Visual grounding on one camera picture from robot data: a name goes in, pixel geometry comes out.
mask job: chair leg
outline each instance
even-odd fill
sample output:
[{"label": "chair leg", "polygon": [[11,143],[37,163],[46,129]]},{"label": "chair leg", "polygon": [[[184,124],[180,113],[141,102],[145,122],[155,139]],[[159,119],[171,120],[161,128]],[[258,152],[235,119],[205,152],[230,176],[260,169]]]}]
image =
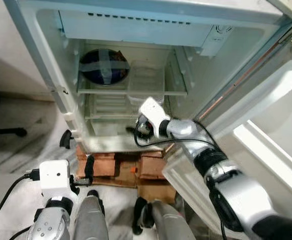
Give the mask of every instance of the chair leg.
[{"label": "chair leg", "polygon": [[15,134],[19,137],[24,137],[27,135],[27,131],[22,127],[4,128],[4,129],[0,129],[0,134]]}]

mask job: refrigerator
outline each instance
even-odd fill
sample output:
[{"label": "refrigerator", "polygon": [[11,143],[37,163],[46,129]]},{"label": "refrigerator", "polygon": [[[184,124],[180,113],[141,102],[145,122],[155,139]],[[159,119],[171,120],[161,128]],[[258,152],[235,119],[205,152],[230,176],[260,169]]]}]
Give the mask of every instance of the refrigerator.
[{"label": "refrigerator", "polygon": [[[138,116],[132,99],[157,97],[172,117],[205,124],[292,218],[292,1],[270,2],[5,0],[82,150],[141,151],[126,129]],[[98,49],[125,57],[130,71],[122,82],[100,86],[83,76],[80,59]],[[135,81],[132,73],[149,68],[160,70],[160,87]],[[163,173],[220,233],[208,188],[178,147]]]}]

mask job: marble floor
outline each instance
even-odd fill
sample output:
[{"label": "marble floor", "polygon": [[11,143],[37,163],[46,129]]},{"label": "marble floor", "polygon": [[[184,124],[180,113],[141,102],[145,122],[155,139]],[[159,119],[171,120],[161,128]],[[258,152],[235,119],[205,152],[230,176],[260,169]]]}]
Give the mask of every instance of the marble floor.
[{"label": "marble floor", "polygon": [[[0,135],[0,200],[20,175],[34,169],[47,159],[68,159],[71,173],[76,172],[76,144],[71,149],[59,148],[59,141],[67,125],[56,105],[21,99],[2,99],[0,103],[0,128],[24,127],[26,137],[13,134]],[[39,182],[24,180],[17,185],[0,212],[0,239],[9,239],[15,232],[31,225],[36,209],[43,207]],[[140,236],[131,231],[133,206],[137,190],[111,186],[82,187],[82,200],[88,190],[96,189],[103,199],[106,222],[111,240],[152,240],[157,236],[152,229]],[[74,220],[74,209],[71,216]],[[26,234],[18,239],[25,239]]]}]

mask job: vent slot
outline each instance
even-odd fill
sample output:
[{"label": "vent slot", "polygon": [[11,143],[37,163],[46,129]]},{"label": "vent slot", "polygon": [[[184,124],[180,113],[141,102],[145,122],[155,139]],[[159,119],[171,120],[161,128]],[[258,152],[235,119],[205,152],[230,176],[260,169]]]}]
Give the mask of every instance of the vent slot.
[{"label": "vent slot", "polygon": [[142,18],[142,17],[133,17],[133,16],[117,16],[117,15],[109,15],[109,14],[102,14],[102,13],[93,13],[89,12],[89,16],[92,17],[104,17],[104,18],[110,18],[112,17],[113,19],[123,19],[123,20],[136,20],[136,21],[144,21],[144,22],[153,22],[153,23],[165,23],[165,24],[186,24],[186,25],[191,25],[190,22],[183,22],[183,21],[172,21],[172,20],[164,20],[164,19],[153,19],[153,18]]}]

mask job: white wall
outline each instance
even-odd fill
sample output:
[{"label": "white wall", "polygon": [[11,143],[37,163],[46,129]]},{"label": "white wall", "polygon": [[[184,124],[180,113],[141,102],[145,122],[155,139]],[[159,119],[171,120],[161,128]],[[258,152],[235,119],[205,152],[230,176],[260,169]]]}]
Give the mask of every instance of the white wall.
[{"label": "white wall", "polygon": [[52,100],[2,0],[0,0],[0,92]]}]

